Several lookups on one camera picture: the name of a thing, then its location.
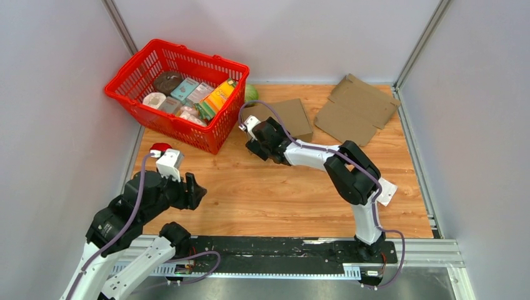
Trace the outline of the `large brown cardboard box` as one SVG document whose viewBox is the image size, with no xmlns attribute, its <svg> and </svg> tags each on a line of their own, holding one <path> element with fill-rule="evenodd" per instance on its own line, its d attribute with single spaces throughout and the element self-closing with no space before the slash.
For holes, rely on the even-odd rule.
<svg viewBox="0 0 530 300">
<path fill-rule="evenodd" d="M 313 140 L 313 127 L 308 114 L 299 98 L 269 103 L 274 111 L 281 118 L 286 129 L 294 139 L 300 139 L 311 143 Z M 250 115 L 255 116 L 260 121 L 265 121 L 268 117 L 277 117 L 263 104 L 255 104 L 242 110 L 242 117 L 246 120 Z"/>
</svg>

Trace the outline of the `small cardboard sheet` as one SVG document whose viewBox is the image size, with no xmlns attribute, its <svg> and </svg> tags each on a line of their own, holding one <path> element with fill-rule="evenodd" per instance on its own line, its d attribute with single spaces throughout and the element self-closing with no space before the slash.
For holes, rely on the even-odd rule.
<svg viewBox="0 0 530 300">
<path fill-rule="evenodd" d="M 400 106 L 400 100 L 348 74 L 332 89 L 314 125 L 342 143 L 366 146 Z"/>
</svg>

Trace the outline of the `clear plastic packet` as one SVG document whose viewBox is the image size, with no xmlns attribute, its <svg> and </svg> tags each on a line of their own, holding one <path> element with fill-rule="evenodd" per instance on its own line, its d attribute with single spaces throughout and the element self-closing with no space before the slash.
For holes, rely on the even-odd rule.
<svg viewBox="0 0 530 300">
<path fill-rule="evenodd" d="M 391 202 L 396 191 L 398 190 L 398 187 L 383 177 L 379 180 L 379 183 L 382 187 L 382 192 L 377 197 L 377 201 L 386 207 Z"/>
</svg>

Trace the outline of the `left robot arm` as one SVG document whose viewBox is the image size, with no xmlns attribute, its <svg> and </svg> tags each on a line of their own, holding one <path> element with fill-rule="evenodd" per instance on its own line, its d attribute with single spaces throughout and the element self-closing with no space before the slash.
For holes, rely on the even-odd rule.
<svg viewBox="0 0 530 300">
<path fill-rule="evenodd" d="M 124 269 L 110 274 L 147 223 L 169 208 L 195 210 L 206 194 L 189 172 L 178 180 L 156 171 L 137 172 L 124 192 L 95 214 L 62 299 L 126 299 L 159 265 L 189 256 L 191 234 L 170 222 Z"/>
</svg>

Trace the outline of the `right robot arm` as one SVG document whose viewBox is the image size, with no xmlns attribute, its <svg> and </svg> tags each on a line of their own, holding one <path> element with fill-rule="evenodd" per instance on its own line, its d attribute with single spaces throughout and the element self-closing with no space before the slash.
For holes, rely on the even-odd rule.
<svg viewBox="0 0 530 300">
<path fill-rule="evenodd" d="M 379 182 L 381 173 L 356 143 L 345 141 L 338 146 L 323 146 L 294 139 L 272 117 L 260 121 L 249 116 L 239 128 L 250 136 L 247 149 L 263 161 L 270 159 L 276 164 L 327 172 L 337 193 L 352 207 L 360 260 L 371 262 L 381 254 L 386 238 L 376 205 L 376 198 L 383 191 Z"/>
</svg>

